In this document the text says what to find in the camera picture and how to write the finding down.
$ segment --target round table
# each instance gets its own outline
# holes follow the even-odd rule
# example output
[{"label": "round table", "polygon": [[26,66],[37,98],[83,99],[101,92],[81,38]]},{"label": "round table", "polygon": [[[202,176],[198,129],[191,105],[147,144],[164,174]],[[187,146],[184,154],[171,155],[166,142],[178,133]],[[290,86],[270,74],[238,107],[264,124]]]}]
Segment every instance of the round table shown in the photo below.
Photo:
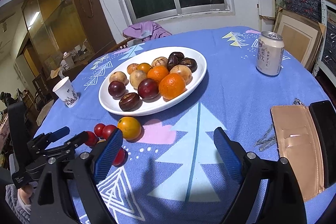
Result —
[{"label": "round table", "polygon": [[[98,100],[104,78],[141,52],[169,46],[193,48],[207,60],[203,81],[174,107],[137,117],[144,128],[143,137],[135,143],[123,141],[127,162],[120,168],[112,166],[97,187],[118,223],[219,223],[239,186],[218,156],[214,129],[222,127],[231,140],[262,159],[278,160],[276,145],[263,152],[254,147],[272,123],[270,108],[291,105],[294,98],[305,105],[329,99],[313,76],[286,51],[279,76],[260,74],[255,68],[259,35],[243,26],[200,30],[106,54],[73,81],[80,96],[77,105],[68,108],[57,100],[37,135],[68,126],[70,135],[52,144],[58,146],[82,131],[93,131],[97,123],[116,125],[120,116],[108,113]],[[82,145],[76,149],[77,155],[83,151],[90,148]],[[261,183],[247,223],[256,220],[266,184]],[[69,187],[78,216],[87,223],[73,182]],[[305,203],[308,224],[320,218],[335,193],[333,185]]]}]

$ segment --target wooden picture frame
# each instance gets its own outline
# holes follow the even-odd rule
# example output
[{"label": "wooden picture frame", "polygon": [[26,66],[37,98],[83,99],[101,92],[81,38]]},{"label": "wooden picture frame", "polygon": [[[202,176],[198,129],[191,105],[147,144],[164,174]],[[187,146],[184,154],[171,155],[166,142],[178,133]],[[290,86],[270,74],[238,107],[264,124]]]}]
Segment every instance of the wooden picture frame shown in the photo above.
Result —
[{"label": "wooden picture frame", "polygon": [[285,50],[299,60],[308,71],[312,71],[322,42],[319,23],[281,9],[273,32],[283,37]]}]

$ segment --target can lid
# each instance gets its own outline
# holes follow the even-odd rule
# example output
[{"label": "can lid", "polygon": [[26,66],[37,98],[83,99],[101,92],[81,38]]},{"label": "can lid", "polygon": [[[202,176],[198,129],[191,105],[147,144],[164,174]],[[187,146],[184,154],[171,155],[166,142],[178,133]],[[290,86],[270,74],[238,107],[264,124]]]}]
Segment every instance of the can lid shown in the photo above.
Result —
[{"label": "can lid", "polygon": [[261,35],[271,39],[282,40],[282,36],[275,32],[264,31],[261,32]]}]

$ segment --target can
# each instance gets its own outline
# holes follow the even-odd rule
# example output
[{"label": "can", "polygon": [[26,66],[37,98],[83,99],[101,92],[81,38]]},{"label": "can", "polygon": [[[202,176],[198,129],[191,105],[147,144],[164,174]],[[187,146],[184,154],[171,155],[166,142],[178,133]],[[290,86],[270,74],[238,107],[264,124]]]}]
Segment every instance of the can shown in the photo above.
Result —
[{"label": "can", "polygon": [[277,76],[280,72],[285,44],[282,36],[264,31],[258,39],[258,55],[256,68],[268,76]]}]

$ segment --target white plate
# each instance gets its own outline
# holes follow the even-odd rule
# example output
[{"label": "white plate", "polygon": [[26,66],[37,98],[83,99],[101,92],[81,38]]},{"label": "white plate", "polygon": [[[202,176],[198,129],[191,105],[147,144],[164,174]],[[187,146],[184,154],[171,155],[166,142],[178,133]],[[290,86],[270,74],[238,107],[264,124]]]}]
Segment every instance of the white plate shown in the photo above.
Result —
[{"label": "white plate", "polygon": [[[157,57],[169,57],[172,52],[182,52],[185,57],[193,58],[197,62],[197,70],[193,73],[192,81],[186,86],[186,91],[176,98],[165,101],[161,95],[158,95],[158,99],[152,99],[151,102],[142,101],[142,105],[134,111],[122,111],[119,107],[120,99],[113,99],[113,97],[108,92],[108,87],[110,84],[109,78],[110,75],[116,71],[122,71],[127,75],[129,80],[129,74],[127,73],[128,65],[132,63],[141,64],[149,63],[151,64],[153,60]],[[207,71],[207,61],[204,56],[196,50],[185,47],[164,47],[156,48],[147,52],[142,52],[139,55],[136,55],[130,59],[127,59],[124,63],[116,67],[104,80],[99,89],[99,102],[103,108],[108,112],[113,114],[122,115],[122,116],[144,116],[149,114],[154,114],[160,111],[163,111],[167,108],[170,108],[177,103],[181,102],[187,96],[189,96],[199,83],[203,80],[205,73]],[[128,92],[137,92],[130,83],[127,84],[126,90]]]}]

